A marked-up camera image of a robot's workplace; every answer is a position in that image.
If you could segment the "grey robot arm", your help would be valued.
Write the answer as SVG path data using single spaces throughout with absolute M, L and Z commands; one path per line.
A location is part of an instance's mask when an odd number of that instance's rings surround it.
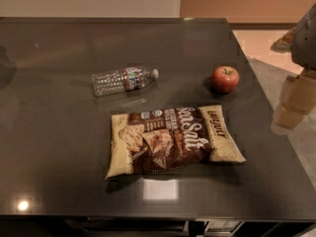
M 295 27 L 291 59 L 304 69 L 316 69 L 316 3 Z

